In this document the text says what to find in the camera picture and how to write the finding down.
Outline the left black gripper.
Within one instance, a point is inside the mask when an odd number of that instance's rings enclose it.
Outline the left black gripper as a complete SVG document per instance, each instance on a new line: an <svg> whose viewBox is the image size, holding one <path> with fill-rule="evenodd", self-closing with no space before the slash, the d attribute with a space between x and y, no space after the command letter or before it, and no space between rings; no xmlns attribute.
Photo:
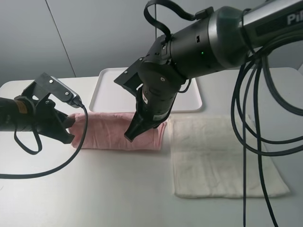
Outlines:
<svg viewBox="0 0 303 227"><path fill-rule="evenodd" d="M66 129L74 125L75 119L56 110L54 101L17 96L14 102L17 105L14 131L32 132L35 129L40 135L55 135L55 139L63 144L71 144L74 135Z"/></svg>

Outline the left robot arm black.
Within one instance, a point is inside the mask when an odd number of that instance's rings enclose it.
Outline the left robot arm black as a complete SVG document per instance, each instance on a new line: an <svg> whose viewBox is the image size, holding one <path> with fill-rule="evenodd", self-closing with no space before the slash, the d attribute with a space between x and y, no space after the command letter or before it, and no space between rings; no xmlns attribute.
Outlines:
<svg viewBox="0 0 303 227"><path fill-rule="evenodd" d="M34 100L25 96L15 99L0 99L0 130L22 131L36 130L38 135L70 144L74 135L67 129L74 120L55 109L55 102L50 99Z"/></svg>

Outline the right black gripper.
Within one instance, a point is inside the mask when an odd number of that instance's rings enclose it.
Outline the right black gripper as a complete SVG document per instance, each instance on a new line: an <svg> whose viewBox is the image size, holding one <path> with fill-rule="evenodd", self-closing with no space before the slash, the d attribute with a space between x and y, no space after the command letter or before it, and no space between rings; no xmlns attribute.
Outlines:
<svg viewBox="0 0 303 227"><path fill-rule="evenodd" d="M140 65L138 75L143 82L143 105L125 132L130 142L168 118L177 92L186 81L174 66L147 61Z"/></svg>

